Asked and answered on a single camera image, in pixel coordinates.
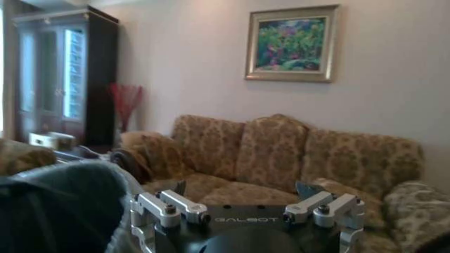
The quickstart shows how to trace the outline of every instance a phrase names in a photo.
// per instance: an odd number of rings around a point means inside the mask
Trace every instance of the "ceiling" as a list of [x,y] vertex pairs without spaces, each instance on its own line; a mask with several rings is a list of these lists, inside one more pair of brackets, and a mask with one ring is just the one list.
[[66,9],[73,7],[80,7],[84,5],[105,6],[129,2],[137,2],[141,0],[22,0],[25,3],[34,5],[40,9]]
[[73,6],[86,5],[89,0],[22,0],[25,3],[34,5],[40,9],[65,9]]

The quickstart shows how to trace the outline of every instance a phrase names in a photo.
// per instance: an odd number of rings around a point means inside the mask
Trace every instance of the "gold picture frame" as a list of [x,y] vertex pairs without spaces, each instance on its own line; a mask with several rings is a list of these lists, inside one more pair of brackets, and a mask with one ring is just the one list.
[[249,14],[245,79],[332,82],[339,5]]

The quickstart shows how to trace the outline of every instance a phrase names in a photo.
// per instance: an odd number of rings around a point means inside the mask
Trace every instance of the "glass cabinet door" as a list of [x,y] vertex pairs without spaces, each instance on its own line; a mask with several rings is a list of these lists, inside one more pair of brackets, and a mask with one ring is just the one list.
[[33,32],[20,34],[20,111],[34,109],[36,39]]
[[64,29],[62,115],[74,120],[82,116],[84,36],[80,29]]
[[37,39],[40,108],[44,111],[57,112],[57,96],[60,95],[57,85],[57,33],[56,31],[40,31]]

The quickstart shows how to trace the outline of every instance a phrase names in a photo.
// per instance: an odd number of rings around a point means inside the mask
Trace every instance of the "screw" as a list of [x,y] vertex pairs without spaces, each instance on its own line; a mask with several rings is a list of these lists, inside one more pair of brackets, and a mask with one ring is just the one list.
[[208,224],[211,221],[211,215],[208,215],[207,213],[200,215],[200,224]]
[[328,205],[320,205],[319,206],[319,212],[327,215],[329,213],[329,207]]
[[164,211],[165,211],[165,213],[167,213],[168,215],[172,215],[172,214],[175,214],[175,212],[176,212],[176,208],[173,207],[173,205],[167,205],[167,206],[164,207]]
[[291,214],[291,213],[284,213],[284,214],[283,214],[283,221],[287,222],[287,223],[293,222],[293,221],[295,221],[293,214]]

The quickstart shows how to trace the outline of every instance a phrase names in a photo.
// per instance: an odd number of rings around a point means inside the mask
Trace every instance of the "red decorative branches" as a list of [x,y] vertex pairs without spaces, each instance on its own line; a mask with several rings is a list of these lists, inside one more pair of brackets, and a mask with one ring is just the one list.
[[115,109],[120,117],[120,131],[128,130],[128,121],[131,114],[136,109],[143,96],[141,86],[119,85],[116,83],[109,85]]

